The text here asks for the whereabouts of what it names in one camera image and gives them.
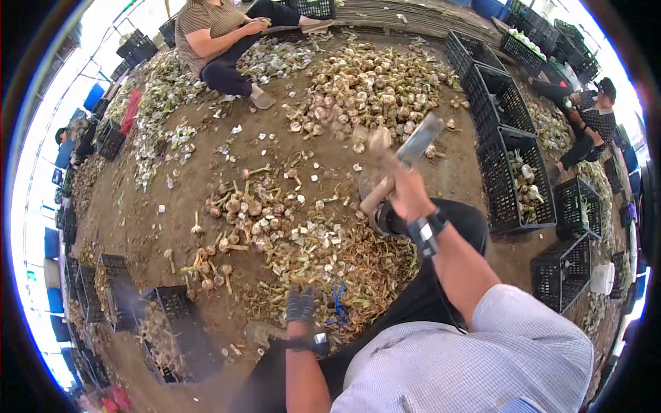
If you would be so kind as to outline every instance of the work glove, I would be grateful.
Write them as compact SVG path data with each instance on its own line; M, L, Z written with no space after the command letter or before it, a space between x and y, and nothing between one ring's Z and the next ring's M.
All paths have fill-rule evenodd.
M287 297L287 322L300 321L312 324L315 312L314 300L312 287L300 291L298 285L292 285Z

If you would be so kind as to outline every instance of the seated woman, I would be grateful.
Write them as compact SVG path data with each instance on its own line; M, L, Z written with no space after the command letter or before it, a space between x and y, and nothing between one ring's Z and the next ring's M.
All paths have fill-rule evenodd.
M237 60L273 26L300 26L303 33L329 27L333 20L314 20L270 0L256 0L244 15L232 0L188 0L179 12L175 41L190 69L220 93L250 96L259 109L275 103L237 71Z

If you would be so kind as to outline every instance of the red plastic bag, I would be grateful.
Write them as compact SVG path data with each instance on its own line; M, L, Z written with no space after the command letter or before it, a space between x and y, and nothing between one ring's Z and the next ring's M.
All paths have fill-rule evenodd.
M128 399L126 391L119 386L112 386L112 398L124 412L131 410L131 401Z

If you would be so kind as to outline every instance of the right hand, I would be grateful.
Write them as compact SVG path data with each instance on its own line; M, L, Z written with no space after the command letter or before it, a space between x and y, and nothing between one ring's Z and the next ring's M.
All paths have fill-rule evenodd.
M422 177L415 169L404 169L401 163L393 163L390 178L395 179L395 190L390 203L407 224L434 212L436 206L427 196Z
M246 24L242 29L246 32L246 35L257 34L263 30L266 30L268 24L263 21L254 21Z

